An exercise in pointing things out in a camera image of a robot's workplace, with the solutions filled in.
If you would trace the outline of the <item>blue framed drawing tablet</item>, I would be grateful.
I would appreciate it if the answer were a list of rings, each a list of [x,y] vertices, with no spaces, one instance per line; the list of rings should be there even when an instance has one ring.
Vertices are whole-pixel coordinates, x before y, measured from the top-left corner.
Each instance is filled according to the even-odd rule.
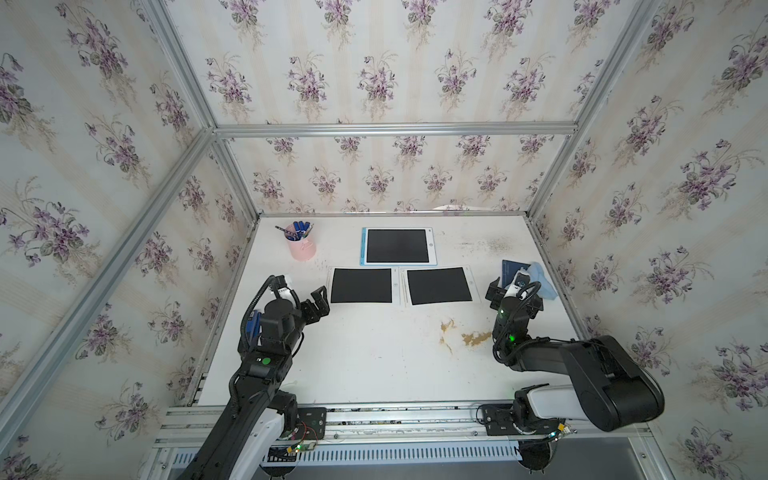
[[[363,228],[361,266],[437,266],[432,228]]]

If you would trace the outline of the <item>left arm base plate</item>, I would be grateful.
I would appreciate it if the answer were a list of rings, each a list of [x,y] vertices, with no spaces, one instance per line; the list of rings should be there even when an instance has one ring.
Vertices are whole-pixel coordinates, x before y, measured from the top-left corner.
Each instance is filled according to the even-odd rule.
[[[322,440],[325,438],[328,409],[325,407],[299,407],[293,416],[285,416],[286,426],[280,440]]]

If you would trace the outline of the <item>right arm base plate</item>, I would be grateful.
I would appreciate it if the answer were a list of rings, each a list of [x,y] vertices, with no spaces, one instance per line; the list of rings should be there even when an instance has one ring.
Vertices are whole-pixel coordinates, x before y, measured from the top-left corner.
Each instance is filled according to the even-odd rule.
[[[475,420],[488,436],[557,436],[564,429],[563,419],[538,418],[522,403],[481,404],[475,410]]]

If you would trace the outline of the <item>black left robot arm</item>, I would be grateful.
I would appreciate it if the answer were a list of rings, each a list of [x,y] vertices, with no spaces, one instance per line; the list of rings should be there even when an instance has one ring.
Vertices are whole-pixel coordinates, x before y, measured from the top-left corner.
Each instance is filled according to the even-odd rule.
[[[254,476],[272,445],[297,428],[296,396],[281,386],[305,327],[329,314],[325,286],[301,300],[283,275],[265,280],[240,320],[240,366],[228,381],[229,401],[181,479]]]

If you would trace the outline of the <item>white framed tablet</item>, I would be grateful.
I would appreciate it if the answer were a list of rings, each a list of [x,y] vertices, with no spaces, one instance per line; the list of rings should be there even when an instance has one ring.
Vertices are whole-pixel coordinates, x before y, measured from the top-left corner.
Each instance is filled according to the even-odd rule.
[[[409,306],[470,303],[479,300],[469,266],[402,269],[406,302]]]
[[[339,268],[330,273],[332,304],[396,304],[400,301],[390,268]]]

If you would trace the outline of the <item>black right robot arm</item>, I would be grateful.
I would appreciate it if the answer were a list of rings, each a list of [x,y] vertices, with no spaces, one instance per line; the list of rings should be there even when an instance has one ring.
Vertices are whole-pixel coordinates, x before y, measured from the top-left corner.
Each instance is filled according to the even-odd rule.
[[[543,311],[540,289],[527,279],[507,287],[500,279],[489,284],[485,298],[496,311],[492,354],[512,371],[563,375],[568,383],[522,388],[509,406],[484,407],[483,423],[502,432],[555,437],[567,420],[611,432],[658,418],[665,409],[661,387],[614,337],[561,340],[529,333],[529,323]]]

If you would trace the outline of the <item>light blue microfiber cloth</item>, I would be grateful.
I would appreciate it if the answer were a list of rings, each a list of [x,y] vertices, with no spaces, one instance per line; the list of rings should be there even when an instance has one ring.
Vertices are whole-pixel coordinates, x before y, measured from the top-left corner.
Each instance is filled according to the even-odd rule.
[[[529,267],[526,268],[531,282],[538,282],[540,284],[537,295],[543,300],[556,300],[558,293],[553,284],[548,280],[544,267],[537,263],[532,262]]]

